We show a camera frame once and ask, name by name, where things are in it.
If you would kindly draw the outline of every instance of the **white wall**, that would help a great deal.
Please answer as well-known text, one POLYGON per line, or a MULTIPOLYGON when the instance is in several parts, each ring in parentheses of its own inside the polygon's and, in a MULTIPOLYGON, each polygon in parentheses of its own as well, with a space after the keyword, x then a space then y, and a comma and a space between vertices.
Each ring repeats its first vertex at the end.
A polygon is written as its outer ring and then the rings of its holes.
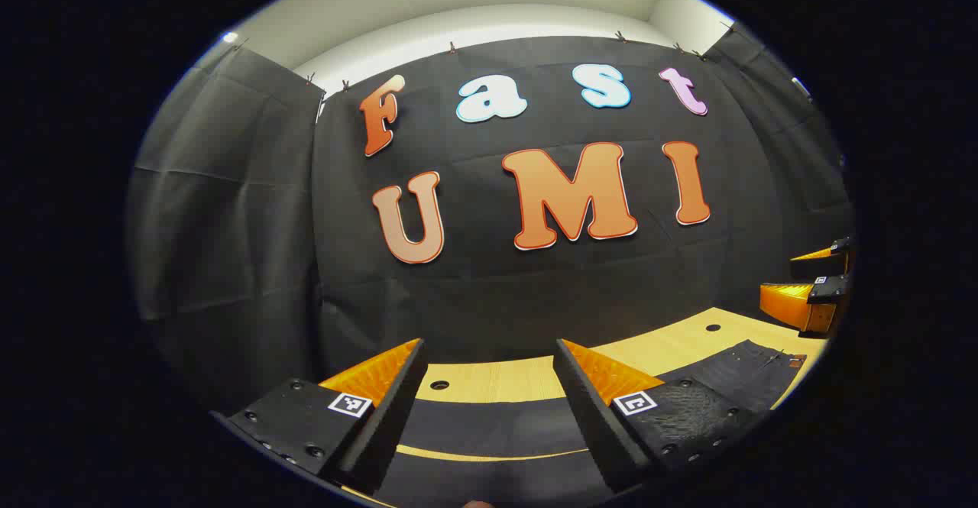
POLYGON ((329 97, 342 90, 342 80, 353 86, 403 63, 447 52, 449 41, 455 48, 465 48, 533 36, 615 38, 615 31, 629 40, 673 44, 672 38, 635 18, 565 6, 506 4, 444 11, 392 24, 335 46, 294 72, 301 76, 315 73, 313 83, 327 90, 329 97))
POLYGON ((734 24, 732 18, 702 0, 657 0, 649 17, 657 31, 678 42, 682 49, 701 54, 726 34, 721 21, 734 24))

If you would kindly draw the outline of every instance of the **black cloth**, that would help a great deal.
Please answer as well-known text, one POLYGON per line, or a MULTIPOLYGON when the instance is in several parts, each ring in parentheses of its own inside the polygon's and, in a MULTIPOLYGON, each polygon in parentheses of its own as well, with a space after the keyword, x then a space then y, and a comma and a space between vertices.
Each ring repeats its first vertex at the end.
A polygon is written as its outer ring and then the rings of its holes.
POLYGON ((411 338, 426 339, 431 362, 506 361, 548 354, 554 338, 604 344, 712 306, 763 317, 758 284, 789 277, 790 257, 848 223, 817 212, 829 204, 820 199, 811 212, 790 208, 794 171, 771 157, 780 143, 800 156, 795 168, 840 190, 837 170, 822 166, 827 130, 772 138, 753 118, 777 104, 787 124, 814 108, 782 89, 793 89, 782 70, 758 70, 778 87, 765 99, 727 76, 722 63, 649 44, 507 40, 378 74, 332 94, 317 119, 321 90, 247 48, 225 51, 174 89, 136 163, 129 234, 142 316, 202 403, 226 413, 289 376, 321 380, 411 338), (588 105, 572 78, 580 63, 615 66, 631 103, 588 105), (705 117, 658 77, 667 67, 694 81, 705 117), (395 73, 406 86, 394 140, 366 159, 358 105, 395 73), (458 87, 493 73, 516 80, 526 111, 457 119, 458 87), (675 221, 675 174, 661 150, 675 140, 698 146, 708 222, 675 221), (624 149, 638 232, 585 232, 575 243, 559 233, 549 249, 518 251, 520 203, 503 156, 544 149, 573 177, 583 146, 598 141, 624 149), (371 196, 401 186, 405 230, 418 240, 406 182, 429 170, 441 176, 445 247, 430 264, 402 264, 371 196))
POLYGON ((220 44, 162 104, 135 163, 127 218, 140 314, 192 392, 224 414, 289 376, 325 373, 308 310, 321 93, 220 44))

